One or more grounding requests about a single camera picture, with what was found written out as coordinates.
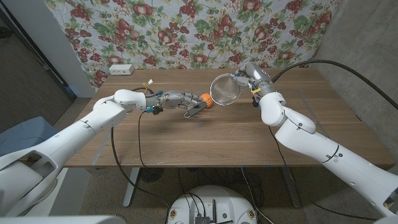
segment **orange fruit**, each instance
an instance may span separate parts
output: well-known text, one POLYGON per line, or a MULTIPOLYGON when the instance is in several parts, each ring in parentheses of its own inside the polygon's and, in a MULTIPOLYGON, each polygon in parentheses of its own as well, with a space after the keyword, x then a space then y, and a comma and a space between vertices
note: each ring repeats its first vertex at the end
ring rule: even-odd
POLYGON ((209 109, 213 105, 213 99, 211 98, 209 93, 204 93, 200 97, 202 97, 203 101, 207 103, 206 109, 209 109))

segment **metal strainer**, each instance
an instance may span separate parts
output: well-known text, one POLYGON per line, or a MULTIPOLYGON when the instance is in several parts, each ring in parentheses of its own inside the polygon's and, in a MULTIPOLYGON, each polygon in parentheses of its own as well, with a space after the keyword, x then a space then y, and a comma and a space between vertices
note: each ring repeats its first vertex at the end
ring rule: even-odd
POLYGON ((233 79, 232 74, 219 75, 210 86, 210 96, 213 101, 221 106, 234 103, 241 95, 241 86, 233 79))

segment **power strip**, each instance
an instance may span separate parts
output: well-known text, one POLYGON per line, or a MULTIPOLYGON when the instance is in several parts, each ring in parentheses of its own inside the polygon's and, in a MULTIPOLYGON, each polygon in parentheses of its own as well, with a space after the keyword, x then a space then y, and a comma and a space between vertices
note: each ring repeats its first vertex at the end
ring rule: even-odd
POLYGON ((111 75, 131 75, 134 67, 132 65, 112 65, 109 71, 111 75))

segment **fabric backdrop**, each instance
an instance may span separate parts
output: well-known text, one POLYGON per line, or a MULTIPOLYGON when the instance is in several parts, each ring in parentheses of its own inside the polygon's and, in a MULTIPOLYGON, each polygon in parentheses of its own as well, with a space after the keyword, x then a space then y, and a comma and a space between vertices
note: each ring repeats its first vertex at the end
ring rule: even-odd
POLYGON ((311 58, 340 0, 44 0, 98 89, 135 69, 286 67, 311 58))

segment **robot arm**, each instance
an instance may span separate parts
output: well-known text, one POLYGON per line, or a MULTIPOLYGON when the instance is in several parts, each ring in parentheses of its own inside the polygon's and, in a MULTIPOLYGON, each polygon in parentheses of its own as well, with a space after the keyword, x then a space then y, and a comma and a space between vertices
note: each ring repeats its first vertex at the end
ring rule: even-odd
POLYGON ((275 138, 285 147, 310 156, 358 191, 384 216, 398 211, 398 176, 382 170, 344 146, 315 131, 308 117, 285 107, 283 96, 272 86, 269 75, 257 65, 247 64, 252 90, 257 90, 261 119, 277 126, 275 138))
POLYGON ((0 157, 0 217, 18 216, 35 205, 49 191, 69 158, 98 133, 119 124, 130 112, 158 114, 162 108, 187 109, 201 101, 201 98, 182 91, 165 94, 160 91, 146 96, 130 90, 118 90, 113 96, 98 100, 91 113, 48 140, 0 157), (29 156, 40 159, 29 166, 19 161, 29 156))

